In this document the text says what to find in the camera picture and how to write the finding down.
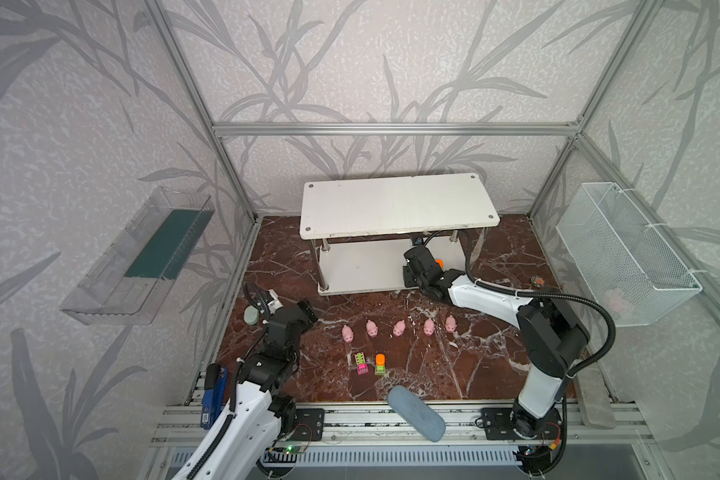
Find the pink green truck toy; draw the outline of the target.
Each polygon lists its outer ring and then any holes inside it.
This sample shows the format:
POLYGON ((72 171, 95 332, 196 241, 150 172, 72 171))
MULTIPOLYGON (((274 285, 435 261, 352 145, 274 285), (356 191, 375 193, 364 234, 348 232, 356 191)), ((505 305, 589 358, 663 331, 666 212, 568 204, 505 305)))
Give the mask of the pink green truck toy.
POLYGON ((358 375, 365 375, 369 373, 369 366, 366 361, 366 357, 362 352, 358 352, 354 355, 356 370, 358 375))

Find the orange mixer truck toy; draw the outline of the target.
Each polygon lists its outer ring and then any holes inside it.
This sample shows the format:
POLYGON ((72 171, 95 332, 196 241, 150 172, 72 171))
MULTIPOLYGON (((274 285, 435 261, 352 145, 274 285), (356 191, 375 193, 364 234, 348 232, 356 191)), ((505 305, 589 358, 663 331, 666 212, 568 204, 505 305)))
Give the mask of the orange mixer truck toy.
POLYGON ((377 376, 386 374, 386 356, 383 353, 378 353, 375 356, 375 374, 377 376))

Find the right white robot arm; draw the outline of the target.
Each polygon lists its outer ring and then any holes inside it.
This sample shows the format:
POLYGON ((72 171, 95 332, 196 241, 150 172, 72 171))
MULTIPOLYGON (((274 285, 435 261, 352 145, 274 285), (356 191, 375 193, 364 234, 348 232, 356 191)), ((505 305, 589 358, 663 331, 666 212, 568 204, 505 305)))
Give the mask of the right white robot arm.
POLYGON ((431 240, 427 237, 404 253, 406 284, 434 301, 475 310, 520 331, 531 367, 514 400, 510 422, 520 437, 536 437, 550 411, 563 400, 569 383, 614 346, 617 332, 612 315, 599 303, 578 295, 550 288, 512 289, 480 280, 469 270, 469 259, 462 270, 446 269, 430 251, 431 240), (584 360, 580 356, 591 335, 573 309, 574 303, 599 314, 606 326, 602 346, 584 360))

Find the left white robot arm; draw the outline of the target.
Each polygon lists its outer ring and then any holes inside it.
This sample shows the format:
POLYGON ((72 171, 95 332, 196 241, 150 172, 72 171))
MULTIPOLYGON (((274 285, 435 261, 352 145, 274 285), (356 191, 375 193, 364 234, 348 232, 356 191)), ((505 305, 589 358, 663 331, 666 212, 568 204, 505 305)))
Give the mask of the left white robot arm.
POLYGON ((234 391, 176 479, 244 479, 265 451, 297 427, 292 396, 282 392, 300 367, 302 336, 318 321, 306 299, 283 305, 274 291, 246 282, 264 330, 237 360, 234 391))

